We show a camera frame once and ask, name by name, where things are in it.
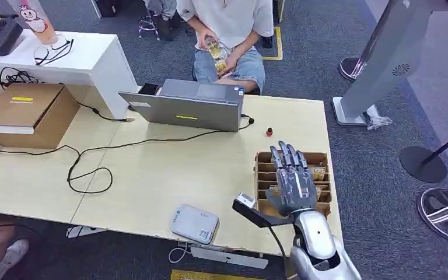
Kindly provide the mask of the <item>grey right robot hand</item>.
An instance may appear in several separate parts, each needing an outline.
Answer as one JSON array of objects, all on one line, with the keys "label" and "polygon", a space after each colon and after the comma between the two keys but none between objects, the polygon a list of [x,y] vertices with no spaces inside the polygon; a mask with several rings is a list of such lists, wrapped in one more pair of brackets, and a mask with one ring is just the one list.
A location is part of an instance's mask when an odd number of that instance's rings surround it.
[{"label": "grey right robot hand", "polygon": [[266,191],[267,200],[284,217],[314,209],[317,191],[304,154],[284,141],[278,145],[279,149],[270,147],[277,188]]}]

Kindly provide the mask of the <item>person's right hand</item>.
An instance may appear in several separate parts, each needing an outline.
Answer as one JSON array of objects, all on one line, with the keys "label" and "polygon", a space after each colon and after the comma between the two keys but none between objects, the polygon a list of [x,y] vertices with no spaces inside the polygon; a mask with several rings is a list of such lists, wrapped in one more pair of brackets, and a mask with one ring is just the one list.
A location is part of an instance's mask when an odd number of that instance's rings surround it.
[{"label": "person's right hand", "polygon": [[202,27],[199,28],[197,31],[197,36],[198,36],[198,45],[199,48],[202,50],[206,50],[207,49],[207,45],[209,42],[215,42],[216,44],[218,44],[219,40],[218,37],[216,36],[216,34],[209,28],[207,27]]}]

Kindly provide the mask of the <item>person's left hand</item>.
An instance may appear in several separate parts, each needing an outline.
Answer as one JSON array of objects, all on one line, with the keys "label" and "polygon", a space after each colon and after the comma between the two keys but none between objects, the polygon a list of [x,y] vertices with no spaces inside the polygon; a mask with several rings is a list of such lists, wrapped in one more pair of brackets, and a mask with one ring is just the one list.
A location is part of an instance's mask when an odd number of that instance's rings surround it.
[{"label": "person's left hand", "polygon": [[235,54],[230,54],[226,57],[225,60],[225,67],[222,68],[219,72],[218,75],[220,77],[223,77],[225,75],[227,75],[228,73],[232,72],[235,70],[237,62],[239,60],[239,56],[235,55]]}]

